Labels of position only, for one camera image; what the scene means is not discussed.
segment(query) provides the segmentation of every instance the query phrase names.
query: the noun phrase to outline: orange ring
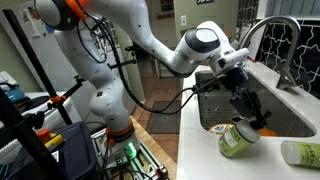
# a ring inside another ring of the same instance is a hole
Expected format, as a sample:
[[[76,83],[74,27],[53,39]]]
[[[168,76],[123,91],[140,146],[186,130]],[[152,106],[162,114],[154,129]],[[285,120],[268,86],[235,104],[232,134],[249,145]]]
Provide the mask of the orange ring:
[[[57,104],[59,102],[64,102],[66,101],[67,97],[65,96],[56,96],[56,97],[53,97],[53,98],[50,98],[50,100],[52,101],[53,104]]]
[[[87,16],[83,13],[82,9],[78,6],[75,0],[65,0],[65,2],[68,4],[72,12],[74,12],[80,19],[87,18]],[[79,3],[81,5],[85,5],[88,3],[88,0],[80,0]]]
[[[50,98],[50,100],[55,104],[61,101],[61,97],[60,96],[52,97]]]
[[[121,135],[127,133],[128,131],[131,130],[132,127],[133,127],[133,123],[132,123],[132,121],[130,121],[129,126],[126,127],[124,130],[121,130],[121,131],[118,131],[118,132],[111,132],[111,131],[108,132],[108,131],[107,131],[107,133],[110,133],[110,134],[108,134],[108,135],[111,135],[111,136],[113,136],[113,137],[117,137],[117,136],[121,136]]]

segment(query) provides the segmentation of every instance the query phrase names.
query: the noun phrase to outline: kitchen sink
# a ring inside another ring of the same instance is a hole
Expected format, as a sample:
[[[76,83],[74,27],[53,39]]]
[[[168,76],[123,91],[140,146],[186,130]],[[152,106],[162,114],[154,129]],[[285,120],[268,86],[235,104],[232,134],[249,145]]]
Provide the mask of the kitchen sink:
[[[266,128],[282,137],[311,137],[315,132],[290,110],[281,100],[262,85],[253,75],[248,73],[250,81],[246,84],[250,91],[257,93],[261,102],[261,112],[270,111],[272,116],[267,119]],[[196,82],[200,83],[213,78],[210,71],[196,73]],[[200,121],[204,129],[209,130],[217,124],[232,124],[231,118],[239,116],[231,105],[231,91],[223,86],[220,90],[212,90],[198,94]]]

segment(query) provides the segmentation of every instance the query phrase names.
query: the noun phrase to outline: backsplash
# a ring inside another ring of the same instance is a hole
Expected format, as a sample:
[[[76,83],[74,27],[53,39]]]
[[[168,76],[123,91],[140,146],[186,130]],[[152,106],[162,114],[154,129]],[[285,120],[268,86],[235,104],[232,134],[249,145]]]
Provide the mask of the backsplash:
[[[301,38],[293,56],[291,73],[299,87],[320,99],[320,21],[299,21]],[[282,23],[266,26],[256,57],[280,72],[291,44],[292,31]]]

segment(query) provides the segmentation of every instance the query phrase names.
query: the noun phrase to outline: faucet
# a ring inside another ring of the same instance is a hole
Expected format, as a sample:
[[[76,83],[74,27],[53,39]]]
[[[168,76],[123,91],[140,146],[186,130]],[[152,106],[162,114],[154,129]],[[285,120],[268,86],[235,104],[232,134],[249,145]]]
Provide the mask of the faucet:
[[[253,36],[253,34],[263,25],[266,25],[266,24],[272,23],[272,22],[285,23],[285,24],[289,25],[289,27],[292,30],[291,45],[289,47],[289,52],[287,55],[286,62],[284,63],[284,66],[282,67],[282,70],[280,73],[280,79],[277,83],[276,88],[284,90],[284,89],[287,89],[288,87],[296,87],[297,83],[290,72],[293,54],[297,48],[297,43],[300,39],[300,33],[301,33],[300,25],[296,19],[294,19],[291,16],[271,16],[271,17],[267,17],[267,18],[261,20],[255,26],[253,26],[250,29],[250,31],[246,34],[246,36],[243,38],[242,42],[239,45],[239,49],[241,49],[243,47],[248,47],[248,45],[250,43],[250,39]]]

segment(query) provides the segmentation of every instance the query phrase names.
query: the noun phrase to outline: bottle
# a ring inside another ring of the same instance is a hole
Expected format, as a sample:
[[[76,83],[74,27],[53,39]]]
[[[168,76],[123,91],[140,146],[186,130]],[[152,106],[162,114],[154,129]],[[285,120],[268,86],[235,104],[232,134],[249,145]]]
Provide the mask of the bottle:
[[[243,119],[220,137],[219,149],[224,156],[235,157],[259,139],[259,131],[253,129],[247,119]]]
[[[320,168],[320,144],[285,140],[281,154],[288,164]]]

